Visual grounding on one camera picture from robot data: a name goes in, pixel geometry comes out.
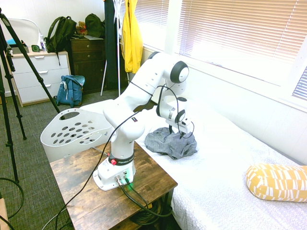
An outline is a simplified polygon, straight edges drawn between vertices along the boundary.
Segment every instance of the white laundry basket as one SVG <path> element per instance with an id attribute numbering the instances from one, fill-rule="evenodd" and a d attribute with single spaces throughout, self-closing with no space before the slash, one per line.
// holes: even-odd
<path id="1" fill-rule="evenodd" d="M 72 108 L 58 114 L 40 140 L 49 162 L 53 162 L 106 143 L 113 130 L 103 114 Z"/>

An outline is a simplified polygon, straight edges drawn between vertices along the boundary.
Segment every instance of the connector plug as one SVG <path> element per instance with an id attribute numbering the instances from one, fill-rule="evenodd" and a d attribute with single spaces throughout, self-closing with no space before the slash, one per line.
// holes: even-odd
<path id="1" fill-rule="evenodd" d="M 116 179 L 116 182 L 118 183 L 119 186 L 123 186 L 123 185 L 124 185 L 123 182 L 122 182 L 122 180 L 121 180 L 121 177 L 120 177 L 119 175 L 117 175 L 117 176 L 115 177 L 115 179 Z"/>

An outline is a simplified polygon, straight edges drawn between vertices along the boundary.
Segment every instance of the patterned pillow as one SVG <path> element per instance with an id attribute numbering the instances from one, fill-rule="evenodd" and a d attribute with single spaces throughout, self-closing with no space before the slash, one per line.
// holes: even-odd
<path id="1" fill-rule="evenodd" d="M 263 200 L 307 201 L 307 166 L 254 164 L 246 173 L 251 193 Z"/>

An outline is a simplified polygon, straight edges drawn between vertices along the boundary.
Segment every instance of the bottle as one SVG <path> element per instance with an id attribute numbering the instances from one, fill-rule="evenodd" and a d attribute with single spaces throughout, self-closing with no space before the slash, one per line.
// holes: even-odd
<path id="1" fill-rule="evenodd" d="M 47 52 L 47 46 L 46 46 L 46 41 L 44 40 L 44 36 L 40 36 L 40 45 L 42 46 L 42 50 L 44 52 Z"/>

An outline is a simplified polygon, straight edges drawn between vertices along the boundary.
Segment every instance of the yellow raincoat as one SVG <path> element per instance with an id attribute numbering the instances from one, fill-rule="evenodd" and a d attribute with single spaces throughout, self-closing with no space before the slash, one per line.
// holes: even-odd
<path id="1" fill-rule="evenodd" d="M 134 14 L 137 2 L 138 0 L 125 0 L 126 12 L 123 20 L 125 71 L 132 73 L 139 70 L 143 53 L 141 32 Z"/>

